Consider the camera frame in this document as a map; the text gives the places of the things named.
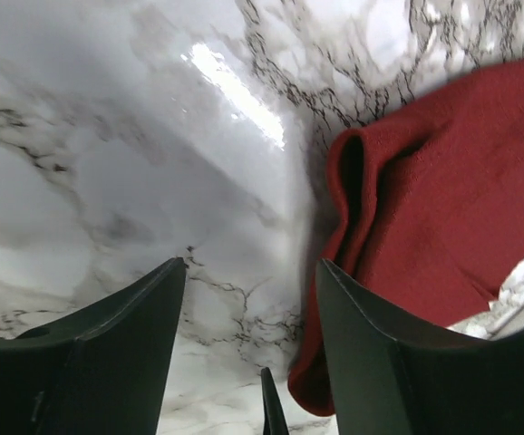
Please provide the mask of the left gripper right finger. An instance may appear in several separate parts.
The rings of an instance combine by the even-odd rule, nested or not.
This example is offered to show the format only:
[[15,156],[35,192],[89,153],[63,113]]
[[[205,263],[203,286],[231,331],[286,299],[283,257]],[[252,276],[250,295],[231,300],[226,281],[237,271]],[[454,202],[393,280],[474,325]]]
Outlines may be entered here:
[[316,297],[343,434],[524,434],[524,330],[495,341],[404,311],[332,262]]

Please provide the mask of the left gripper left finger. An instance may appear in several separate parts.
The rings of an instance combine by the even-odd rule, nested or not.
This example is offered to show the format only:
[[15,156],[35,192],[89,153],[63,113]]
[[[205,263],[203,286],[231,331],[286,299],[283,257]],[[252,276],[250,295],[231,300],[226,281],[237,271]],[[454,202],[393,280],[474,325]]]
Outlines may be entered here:
[[153,434],[186,280],[172,258],[132,285],[0,338],[0,434]]

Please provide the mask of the dark red cloth napkin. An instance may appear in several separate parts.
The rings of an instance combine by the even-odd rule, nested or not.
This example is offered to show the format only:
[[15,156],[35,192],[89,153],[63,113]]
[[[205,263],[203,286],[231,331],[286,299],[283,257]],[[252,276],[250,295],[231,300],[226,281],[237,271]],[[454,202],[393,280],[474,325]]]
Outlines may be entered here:
[[524,259],[524,59],[443,85],[332,144],[320,261],[451,328]]

